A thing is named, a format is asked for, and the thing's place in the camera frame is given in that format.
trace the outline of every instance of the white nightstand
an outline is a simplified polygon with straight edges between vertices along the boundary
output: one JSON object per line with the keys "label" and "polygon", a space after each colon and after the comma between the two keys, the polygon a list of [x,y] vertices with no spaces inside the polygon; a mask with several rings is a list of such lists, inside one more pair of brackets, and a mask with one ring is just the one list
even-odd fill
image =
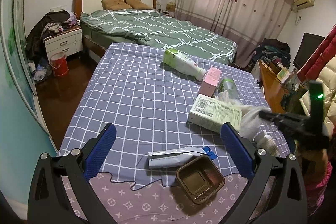
{"label": "white nightstand", "polygon": [[64,52],[67,56],[83,50],[82,28],[71,27],[61,34],[43,39],[45,49],[50,62],[50,57],[58,52]]}

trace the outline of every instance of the brown plastic tray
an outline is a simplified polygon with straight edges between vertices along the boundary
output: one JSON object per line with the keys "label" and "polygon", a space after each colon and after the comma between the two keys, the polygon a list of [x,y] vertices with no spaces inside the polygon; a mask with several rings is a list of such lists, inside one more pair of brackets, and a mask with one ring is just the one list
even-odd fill
{"label": "brown plastic tray", "polygon": [[207,155],[201,155],[180,167],[176,179],[195,204],[202,204],[217,193],[225,179]]}

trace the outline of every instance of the red bucket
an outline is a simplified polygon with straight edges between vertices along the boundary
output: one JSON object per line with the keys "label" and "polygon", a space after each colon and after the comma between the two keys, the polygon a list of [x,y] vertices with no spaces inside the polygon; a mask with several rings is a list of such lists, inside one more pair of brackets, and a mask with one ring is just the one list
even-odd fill
{"label": "red bucket", "polygon": [[50,58],[50,66],[52,66],[52,70],[54,72],[55,77],[67,75],[69,69],[66,54],[63,52],[54,54]]}

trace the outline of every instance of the wall socket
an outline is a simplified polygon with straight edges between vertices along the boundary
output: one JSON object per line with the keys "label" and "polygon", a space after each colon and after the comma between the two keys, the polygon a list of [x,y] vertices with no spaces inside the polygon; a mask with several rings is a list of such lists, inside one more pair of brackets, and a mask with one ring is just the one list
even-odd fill
{"label": "wall socket", "polygon": [[64,11],[67,8],[66,5],[50,8],[51,12],[59,12],[59,11]]}

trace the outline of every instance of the white bottle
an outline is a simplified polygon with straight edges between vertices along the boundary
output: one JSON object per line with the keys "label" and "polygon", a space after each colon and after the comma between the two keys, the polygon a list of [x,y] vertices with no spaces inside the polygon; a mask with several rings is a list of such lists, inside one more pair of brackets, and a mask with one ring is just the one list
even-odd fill
{"label": "white bottle", "polygon": [[207,72],[205,69],[197,66],[194,60],[192,60],[189,56],[174,48],[165,50],[162,60],[168,66],[171,66],[185,75],[194,76],[199,81],[202,81],[205,73]]}
{"label": "white bottle", "polygon": [[279,148],[275,144],[275,141],[273,140],[271,135],[267,134],[266,130],[263,130],[261,133],[255,136],[254,142],[257,144],[258,149],[259,148],[265,149],[272,156],[276,157],[280,156]]}

